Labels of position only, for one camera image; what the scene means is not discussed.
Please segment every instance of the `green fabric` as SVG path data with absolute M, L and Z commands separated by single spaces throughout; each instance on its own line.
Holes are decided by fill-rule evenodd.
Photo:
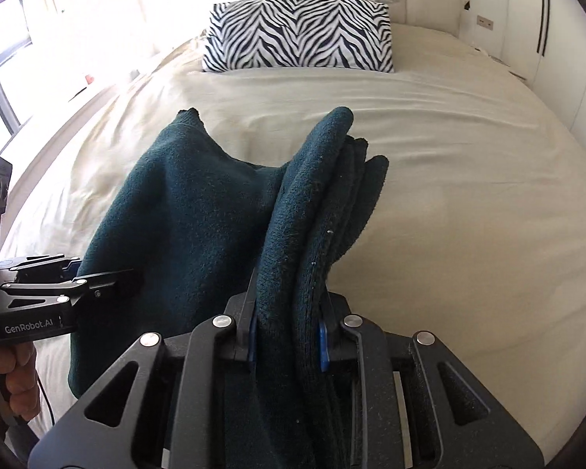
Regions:
M 258 262 L 257 364 L 227 382 L 228 464 L 343 467 L 347 412 L 319 371 L 318 305 L 388 167 L 384 157 L 365 163 L 366 142 L 347 135 L 352 119 L 335 109 L 273 168 L 229 157 L 195 109 L 181 111 L 135 165 L 83 259 L 80 274 L 131 267 L 144 286 L 130 300 L 77 303 L 74 394 L 142 333 L 171 337 L 222 313 Z

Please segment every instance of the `screw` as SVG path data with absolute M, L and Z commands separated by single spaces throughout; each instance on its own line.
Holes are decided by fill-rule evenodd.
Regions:
M 350 328 L 359 328 L 363 325 L 363 318 L 355 314 L 350 314 L 348 316 L 345 316 L 343 322 L 346 326 L 349 326 Z
M 230 316 L 217 316 L 213 319 L 213 326 L 216 328 L 225 328 L 232 324 L 232 318 Z
M 152 347 L 158 344 L 160 339 L 161 337 L 159 337 L 158 333 L 144 333 L 141 335 L 139 342 L 141 342 L 142 346 Z
M 431 346 L 436 342 L 436 337 L 429 331 L 419 331 L 417 333 L 417 342 L 422 346 Z

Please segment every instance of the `white bed sheet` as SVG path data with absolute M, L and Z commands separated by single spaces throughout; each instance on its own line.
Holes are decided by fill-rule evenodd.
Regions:
M 586 414 L 586 155 L 501 65 L 441 32 L 395 25 L 392 74 L 338 68 L 202 73 L 188 43 L 66 146 L 1 256 L 82 254 L 124 178 L 180 109 L 232 156 L 279 165 L 336 106 L 391 161 L 379 204 L 331 272 L 385 330 L 435 332 L 550 459 Z M 67 338 L 39 344 L 53 409 Z M 47 412 L 36 421 L 47 429 Z

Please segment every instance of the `pillow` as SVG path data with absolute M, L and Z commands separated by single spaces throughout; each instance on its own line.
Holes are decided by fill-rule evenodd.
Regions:
M 215 4 L 205 72 L 344 67 L 393 72 L 386 4 L 367 0 L 241 0 Z

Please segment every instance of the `dark green sweater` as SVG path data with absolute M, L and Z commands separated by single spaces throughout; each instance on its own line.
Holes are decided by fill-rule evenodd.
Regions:
M 227 383 L 230 467 L 340 468 L 339 393 L 319 371 L 318 304 L 330 266 L 379 197 L 388 161 L 365 163 L 351 111 L 325 116 L 282 167 L 228 156 L 180 111 L 139 159 L 80 274 L 136 268 L 140 293 L 77 304 L 69 383 L 80 396 L 142 333 L 171 337 L 223 312 L 257 277 L 257 364 Z

